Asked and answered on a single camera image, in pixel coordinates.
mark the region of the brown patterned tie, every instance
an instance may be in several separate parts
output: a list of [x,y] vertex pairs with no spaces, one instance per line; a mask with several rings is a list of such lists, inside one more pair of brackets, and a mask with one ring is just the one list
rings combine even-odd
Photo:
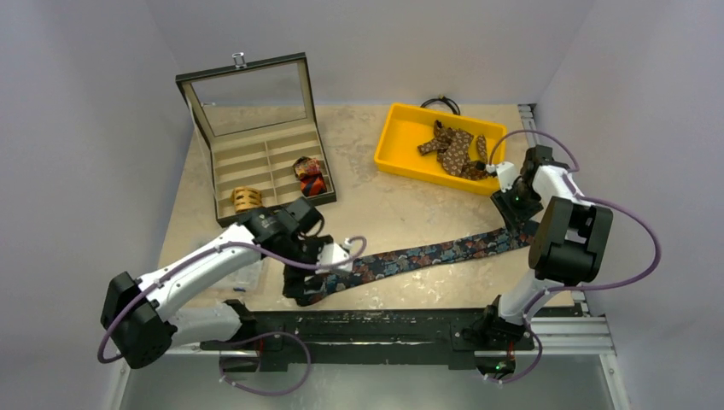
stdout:
[[[437,151],[437,161],[442,169],[452,176],[477,181],[488,176],[485,170],[476,168],[476,161],[471,161],[468,149],[473,139],[472,134],[464,130],[446,128],[441,122],[435,121],[433,126],[433,139],[419,145],[417,151],[421,155]],[[488,158],[488,149],[485,137],[482,135],[476,140],[478,155],[485,161]]]

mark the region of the yellow tray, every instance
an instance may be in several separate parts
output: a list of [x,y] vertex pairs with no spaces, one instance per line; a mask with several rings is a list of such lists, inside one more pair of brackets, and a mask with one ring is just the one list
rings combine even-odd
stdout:
[[[459,190],[467,190],[476,194],[491,196],[499,189],[498,179],[486,178],[471,181],[453,177],[442,169],[435,153],[420,155],[417,146],[428,142],[433,137],[432,127],[436,120],[444,126],[462,128],[476,136],[484,135],[488,154],[506,133],[505,126],[474,118],[442,113],[432,109],[415,107],[405,104],[392,104],[382,130],[380,143],[375,151],[375,163],[380,171],[394,173],[433,184],[450,186]],[[470,145],[470,158],[485,161],[476,151],[476,139]],[[495,151],[493,163],[505,158],[505,141]]]

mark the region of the beige table surface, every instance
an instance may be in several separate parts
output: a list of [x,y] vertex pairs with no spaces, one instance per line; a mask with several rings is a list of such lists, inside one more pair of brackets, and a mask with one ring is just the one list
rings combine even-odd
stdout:
[[[372,254],[501,227],[502,218],[485,196],[377,171],[373,155],[388,110],[388,105],[317,107],[337,190],[337,202],[319,207],[326,219],[324,231],[338,242],[365,235],[369,241],[365,253]],[[462,105],[461,110],[466,116],[503,124],[508,131],[523,128],[515,105]],[[521,135],[509,141],[506,160],[519,166],[528,147],[526,139]],[[200,142],[197,136],[191,140],[160,267],[223,231],[214,216],[207,149]],[[482,308],[528,270],[527,256],[527,249],[519,249],[479,261],[432,266],[345,290],[304,309]],[[282,296],[283,265],[268,261],[266,266],[256,290],[243,294],[210,289],[188,306],[239,298],[252,311],[301,309]],[[549,305],[572,303],[566,292]]]

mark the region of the white wall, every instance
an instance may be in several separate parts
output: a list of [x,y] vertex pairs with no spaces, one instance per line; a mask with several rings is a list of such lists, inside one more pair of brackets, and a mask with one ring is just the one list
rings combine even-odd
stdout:
[[305,51],[318,103],[530,103],[593,0],[149,0],[183,72]]
[[93,409],[108,281],[155,267],[189,141],[143,0],[0,13],[0,408]]
[[[724,3],[599,1],[536,109],[570,143],[591,196],[643,214],[663,243],[652,277],[594,297],[637,409],[721,408]],[[616,216],[597,283],[651,246]]]

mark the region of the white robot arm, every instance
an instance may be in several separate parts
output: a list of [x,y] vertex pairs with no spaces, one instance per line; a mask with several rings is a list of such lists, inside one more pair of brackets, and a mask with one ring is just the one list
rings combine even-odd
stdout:
[[[171,347],[204,341],[230,341],[239,332],[242,311],[228,301],[209,308],[182,308],[192,297],[226,275],[251,265],[264,255],[282,260],[283,293],[287,297],[321,291],[320,273],[349,274],[353,260],[350,240],[305,237],[323,217],[300,198],[274,213],[259,208],[205,246],[169,266],[132,279],[123,272],[111,280],[101,323],[131,368],[146,366]],[[106,359],[102,349],[98,358]]]
[[522,326],[524,314],[534,316],[553,297],[546,292],[526,312],[541,291],[575,286],[596,277],[613,213],[580,199],[581,191],[568,166],[555,162],[549,147],[528,149],[520,173],[509,162],[489,169],[498,174],[500,182],[493,203],[510,229],[546,210],[529,251],[531,270],[494,303],[498,318]]

